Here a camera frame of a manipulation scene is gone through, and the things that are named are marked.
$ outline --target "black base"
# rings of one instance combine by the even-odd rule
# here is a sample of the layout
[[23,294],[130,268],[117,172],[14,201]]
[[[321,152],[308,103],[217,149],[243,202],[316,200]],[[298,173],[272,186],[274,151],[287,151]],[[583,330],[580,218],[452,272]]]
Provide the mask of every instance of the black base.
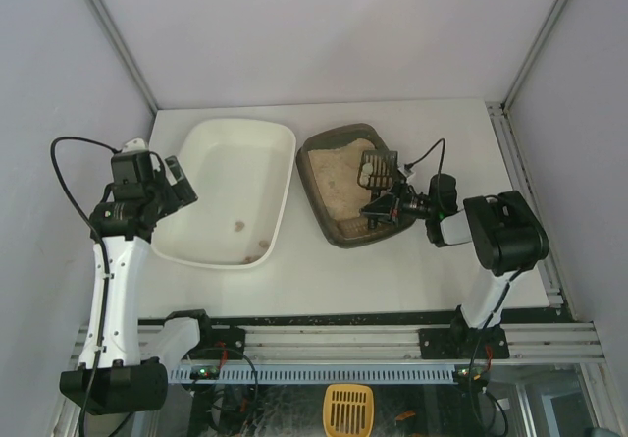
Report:
[[[64,371],[59,390],[82,406],[91,373],[91,369]],[[158,410],[164,405],[167,393],[166,367],[156,361],[98,368],[85,410],[96,415]]]
[[487,330],[467,326],[460,306],[447,328],[419,330],[421,357],[426,360],[466,358],[487,358],[486,348],[490,346],[493,358],[510,358],[506,334],[499,325]]
[[[461,344],[456,344],[452,340],[449,328],[421,329],[419,331],[421,358],[425,360],[471,359],[471,355],[480,339],[479,335],[479,331],[470,332],[468,340]],[[490,346],[493,349],[493,358],[510,358],[506,334],[500,327],[496,327],[495,330],[485,334],[476,352],[476,359],[487,358],[486,346]]]
[[[204,309],[191,309],[187,311],[176,311],[170,314],[166,320],[178,317],[191,317],[198,321],[200,329],[200,340],[198,345],[189,351],[192,359],[218,360],[223,352],[219,350],[208,350],[213,348],[226,347],[244,353],[246,347],[246,331],[235,326],[216,326],[207,316]],[[230,355],[229,360],[239,360],[240,355]]]
[[[214,325],[224,326],[407,326],[442,325],[453,319],[455,311],[379,312],[353,314],[322,314],[301,316],[215,317]],[[140,326],[163,326],[163,318],[139,319]],[[574,323],[566,304],[556,307],[522,307],[501,312],[502,324],[564,324]]]

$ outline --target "white robotic arm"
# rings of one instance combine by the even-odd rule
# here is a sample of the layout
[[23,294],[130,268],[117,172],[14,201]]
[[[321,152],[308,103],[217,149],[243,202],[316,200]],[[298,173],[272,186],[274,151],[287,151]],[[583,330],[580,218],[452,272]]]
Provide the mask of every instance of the white robotic arm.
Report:
[[[443,241],[447,246],[466,244],[473,241],[469,221],[464,211],[460,211],[441,221],[441,232]],[[487,320],[487,327],[500,324],[501,312],[503,310],[502,295],[506,291],[509,282],[522,280],[525,273],[507,272],[495,275],[491,270],[484,267],[478,269],[475,280],[472,283],[471,292],[462,303],[460,312],[464,322],[470,328],[480,329],[484,327]]]
[[169,372],[201,337],[198,317],[167,320],[143,354],[137,337],[137,284],[152,232],[195,202],[194,190],[175,157],[164,163],[141,139],[116,152],[111,166],[114,182],[89,217],[95,279],[87,337],[78,370],[62,373],[59,384],[82,412],[95,414],[159,409]]

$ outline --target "robotic arm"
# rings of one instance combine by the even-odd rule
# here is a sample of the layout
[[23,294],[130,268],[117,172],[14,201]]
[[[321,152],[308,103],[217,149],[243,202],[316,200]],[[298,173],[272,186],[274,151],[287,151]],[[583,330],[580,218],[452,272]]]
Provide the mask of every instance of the robotic arm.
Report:
[[464,210],[458,211],[454,177],[437,174],[428,194],[416,193],[397,170],[396,160],[394,151],[365,151],[362,156],[358,184],[372,191],[371,202],[361,210],[369,226],[397,224],[402,216],[423,219],[432,244],[472,242],[482,266],[450,328],[421,331],[422,357],[469,358],[480,341],[495,345],[500,357],[508,357],[499,328],[501,311],[512,283],[548,256],[543,226],[519,191],[467,198]]
[[177,158],[164,163],[142,139],[114,154],[111,169],[113,183],[89,216],[95,240],[89,329],[78,370],[62,373],[59,384],[65,396],[94,414],[162,407],[168,372],[200,338],[197,317],[169,320],[144,356],[137,337],[137,279],[153,230],[195,202],[196,193]]

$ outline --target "litter box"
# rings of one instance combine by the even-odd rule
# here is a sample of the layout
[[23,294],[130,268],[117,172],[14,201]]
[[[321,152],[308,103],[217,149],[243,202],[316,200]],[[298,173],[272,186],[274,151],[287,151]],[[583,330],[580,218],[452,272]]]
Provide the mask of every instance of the litter box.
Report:
[[415,221],[413,218],[404,217],[398,226],[379,224],[376,229],[370,230],[368,229],[368,220],[362,216],[337,221],[330,215],[316,183],[309,152],[340,149],[358,139],[367,139],[377,150],[388,150],[372,126],[354,124],[325,131],[311,137],[296,154],[296,168],[316,220],[327,240],[334,246],[343,248],[366,246],[381,241],[404,231]]
[[153,250],[196,267],[263,262],[279,232],[295,148],[294,133],[276,123],[216,119],[196,125],[179,161],[198,200],[159,222]]

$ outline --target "white tabletop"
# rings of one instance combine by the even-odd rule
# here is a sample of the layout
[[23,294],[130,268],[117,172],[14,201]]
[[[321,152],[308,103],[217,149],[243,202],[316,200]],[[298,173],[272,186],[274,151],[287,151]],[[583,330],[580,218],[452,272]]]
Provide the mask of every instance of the white tabletop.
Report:
[[[511,190],[493,127],[481,100],[416,100],[201,110],[157,114],[150,147],[178,154],[189,130],[211,118],[241,117],[291,128],[297,147],[310,136],[350,123],[368,123],[406,162],[439,137],[447,141],[444,171],[463,198]],[[413,185],[426,191],[437,153],[416,166]],[[277,244],[248,270],[211,270],[165,260],[151,252],[139,290],[139,317],[204,308],[213,317],[342,314],[454,309],[481,268],[473,246],[436,248],[417,221],[385,241],[353,249],[330,245],[309,206],[296,168]],[[517,282],[506,307],[547,306],[537,269]]]

